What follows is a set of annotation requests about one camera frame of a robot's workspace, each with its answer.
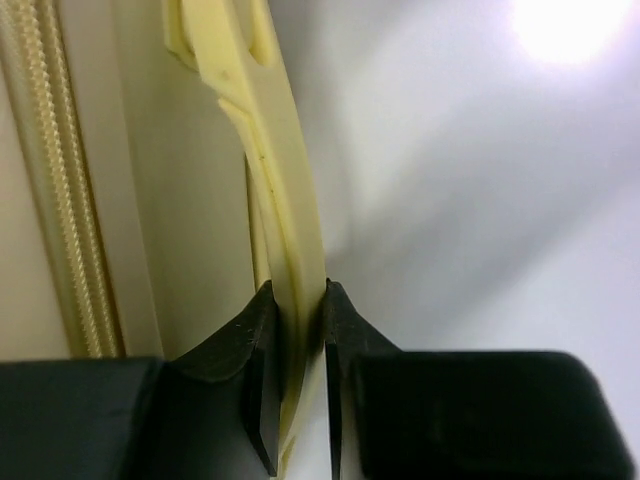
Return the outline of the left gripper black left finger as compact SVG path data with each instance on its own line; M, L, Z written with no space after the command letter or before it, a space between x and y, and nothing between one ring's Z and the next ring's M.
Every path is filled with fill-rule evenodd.
M5 479L268 479L278 468L279 311L265 283L173 361L1 366Z

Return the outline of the pale yellow suitcase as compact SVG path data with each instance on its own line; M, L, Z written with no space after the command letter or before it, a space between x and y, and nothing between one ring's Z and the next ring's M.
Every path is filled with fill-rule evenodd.
M270 283L280 479L325 277L267 2L2 3L1 366L173 361Z

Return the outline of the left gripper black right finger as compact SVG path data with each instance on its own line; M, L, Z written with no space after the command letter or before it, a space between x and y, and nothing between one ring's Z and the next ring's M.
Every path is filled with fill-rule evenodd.
M619 479L623 437L598 381L559 351L405 351L329 282L336 479Z

